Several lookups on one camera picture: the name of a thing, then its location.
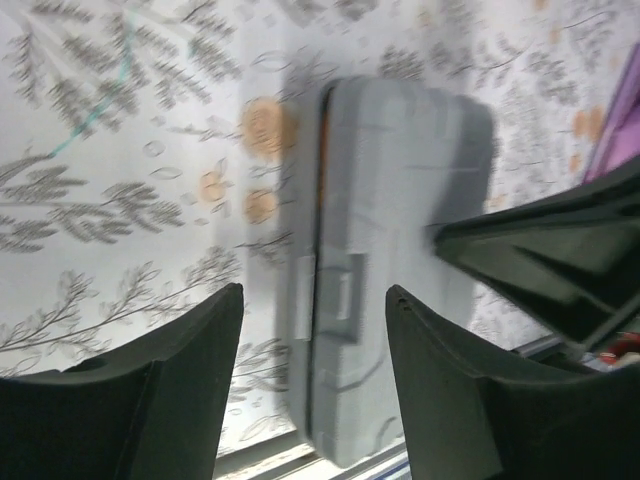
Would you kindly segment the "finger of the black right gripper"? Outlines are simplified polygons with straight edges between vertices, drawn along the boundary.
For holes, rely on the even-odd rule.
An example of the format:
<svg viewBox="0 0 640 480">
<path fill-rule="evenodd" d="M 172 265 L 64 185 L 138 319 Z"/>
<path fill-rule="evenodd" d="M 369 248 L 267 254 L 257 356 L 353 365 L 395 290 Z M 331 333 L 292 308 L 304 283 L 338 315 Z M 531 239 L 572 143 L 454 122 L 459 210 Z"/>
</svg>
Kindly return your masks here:
<svg viewBox="0 0 640 480">
<path fill-rule="evenodd" d="M 639 167 L 451 223 L 435 253 L 579 350 L 639 317 Z"/>
</svg>

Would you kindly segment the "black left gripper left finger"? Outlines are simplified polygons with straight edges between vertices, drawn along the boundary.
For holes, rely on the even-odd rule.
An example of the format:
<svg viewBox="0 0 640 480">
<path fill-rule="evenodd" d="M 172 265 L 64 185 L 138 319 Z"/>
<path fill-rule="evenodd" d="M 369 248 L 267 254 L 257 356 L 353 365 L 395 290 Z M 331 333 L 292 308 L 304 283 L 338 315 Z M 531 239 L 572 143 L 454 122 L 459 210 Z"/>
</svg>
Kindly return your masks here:
<svg viewBox="0 0 640 480">
<path fill-rule="evenodd" d="M 5 479 L 209 479 L 244 316 L 231 283 L 63 371 L 1 382 Z"/>
</svg>

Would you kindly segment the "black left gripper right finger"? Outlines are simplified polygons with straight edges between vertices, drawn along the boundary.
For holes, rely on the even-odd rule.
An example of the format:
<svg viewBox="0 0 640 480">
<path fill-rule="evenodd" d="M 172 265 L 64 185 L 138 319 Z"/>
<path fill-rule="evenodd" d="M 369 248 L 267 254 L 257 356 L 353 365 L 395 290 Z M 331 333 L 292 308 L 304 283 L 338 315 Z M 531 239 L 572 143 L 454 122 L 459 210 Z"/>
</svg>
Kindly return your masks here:
<svg viewBox="0 0 640 480">
<path fill-rule="evenodd" d="M 504 350 L 400 286 L 386 322 L 415 479 L 635 479 L 639 368 L 566 370 Z"/>
</svg>

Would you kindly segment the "grey plastic tool case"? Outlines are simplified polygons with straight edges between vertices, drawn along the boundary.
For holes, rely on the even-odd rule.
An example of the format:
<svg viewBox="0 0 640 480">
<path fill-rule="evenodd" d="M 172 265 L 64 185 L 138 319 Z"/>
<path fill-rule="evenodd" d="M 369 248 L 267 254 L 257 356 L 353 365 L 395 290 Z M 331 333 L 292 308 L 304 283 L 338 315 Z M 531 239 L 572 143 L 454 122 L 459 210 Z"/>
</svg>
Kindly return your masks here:
<svg viewBox="0 0 640 480">
<path fill-rule="evenodd" d="M 318 206 L 319 135 L 331 91 Z M 474 283 L 439 260 L 445 225 L 479 216 L 494 115 L 467 95 L 412 80 L 355 76 L 299 103 L 291 245 L 281 317 L 289 346 L 288 411 L 314 450 L 348 468 L 403 434 L 385 296 L 401 285 L 465 326 Z"/>
</svg>

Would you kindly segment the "orange tape measure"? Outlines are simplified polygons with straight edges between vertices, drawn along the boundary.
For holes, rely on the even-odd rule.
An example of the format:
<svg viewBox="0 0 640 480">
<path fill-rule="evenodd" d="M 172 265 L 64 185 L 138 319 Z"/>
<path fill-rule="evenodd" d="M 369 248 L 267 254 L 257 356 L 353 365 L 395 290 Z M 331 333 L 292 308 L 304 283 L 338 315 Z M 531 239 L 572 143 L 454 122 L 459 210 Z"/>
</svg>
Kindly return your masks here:
<svg viewBox="0 0 640 480">
<path fill-rule="evenodd" d="M 330 117 L 330 103 L 331 103 L 331 91 L 328 91 L 323 99 L 322 111 L 321 111 L 321 125 L 319 135 L 319 173 L 318 173 L 318 206 L 322 207 L 324 201 L 324 188 L 325 177 L 327 168 L 327 148 L 328 148 L 328 135 L 329 135 L 329 117 Z"/>
</svg>

